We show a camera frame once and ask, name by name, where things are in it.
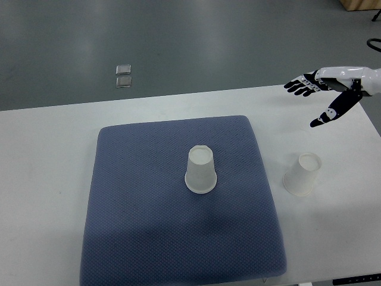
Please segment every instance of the robot finger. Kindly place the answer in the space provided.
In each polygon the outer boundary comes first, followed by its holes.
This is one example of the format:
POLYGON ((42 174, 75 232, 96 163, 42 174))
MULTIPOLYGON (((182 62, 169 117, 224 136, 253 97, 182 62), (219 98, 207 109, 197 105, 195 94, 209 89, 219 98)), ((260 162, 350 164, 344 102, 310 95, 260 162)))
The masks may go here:
POLYGON ((332 101, 327 110, 322 113, 319 118, 314 119, 310 123, 310 126, 316 127, 342 117, 362 98, 361 91, 359 92, 353 89, 343 91, 334 101, 332 101))

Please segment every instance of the white plastic cup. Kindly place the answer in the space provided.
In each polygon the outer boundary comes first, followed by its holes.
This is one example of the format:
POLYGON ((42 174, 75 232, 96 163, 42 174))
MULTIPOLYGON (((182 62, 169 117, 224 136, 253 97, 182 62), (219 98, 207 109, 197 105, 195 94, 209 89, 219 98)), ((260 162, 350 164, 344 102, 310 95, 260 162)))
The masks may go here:
POLYGON ((206 194, 217 183, 213 152, 206 145, 196 145, 189 150, 185 184, 192 192, 206 194))
POLYGON ((314 153, 303 153, 283 176, 283 184, 293 195, 308 195, 321 168, 321 160, 314 153))

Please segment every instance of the black cable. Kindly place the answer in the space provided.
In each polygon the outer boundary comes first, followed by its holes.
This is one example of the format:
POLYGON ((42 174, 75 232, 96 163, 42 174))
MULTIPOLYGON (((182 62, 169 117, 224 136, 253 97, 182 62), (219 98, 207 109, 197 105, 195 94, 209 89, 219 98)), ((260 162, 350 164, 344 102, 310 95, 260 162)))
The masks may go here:
POLYGON ((372 49, 374 49, 377 52, 381 52, 381 48, 373 45, 371 42, 381 43, 381 39, 372 38, 372 39, 367 40, 367 45, 368 45, 369 48, 372 48, 372 49))

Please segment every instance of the blue cushion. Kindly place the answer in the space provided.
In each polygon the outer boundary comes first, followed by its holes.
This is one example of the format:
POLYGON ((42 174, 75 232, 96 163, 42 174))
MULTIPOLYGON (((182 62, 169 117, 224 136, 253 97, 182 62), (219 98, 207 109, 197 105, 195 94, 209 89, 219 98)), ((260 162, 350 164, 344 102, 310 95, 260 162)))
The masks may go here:
POLYGON ((100 131, 81 286, 199 285, 285 271, 274 201, 245 116, 100 131), (207 194, 184 182, 194 145, 214 153, 217 185, 207 194))

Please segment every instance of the table surface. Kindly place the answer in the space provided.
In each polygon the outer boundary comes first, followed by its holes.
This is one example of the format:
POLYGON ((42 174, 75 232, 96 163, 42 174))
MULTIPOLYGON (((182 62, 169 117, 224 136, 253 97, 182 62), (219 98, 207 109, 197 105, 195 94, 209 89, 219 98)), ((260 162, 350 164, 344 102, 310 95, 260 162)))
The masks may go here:
POLYGON ((0 112, 1 284, 79 285, 101 128, 228 115, 251 122, 283 232, 288 270, 265 285, 379 273, 381 138, 359 104, 309 127, 337 95, 266 86, 0 112), (296 197, 282 176, 306 151, 323 166, 312 193, 296 197))

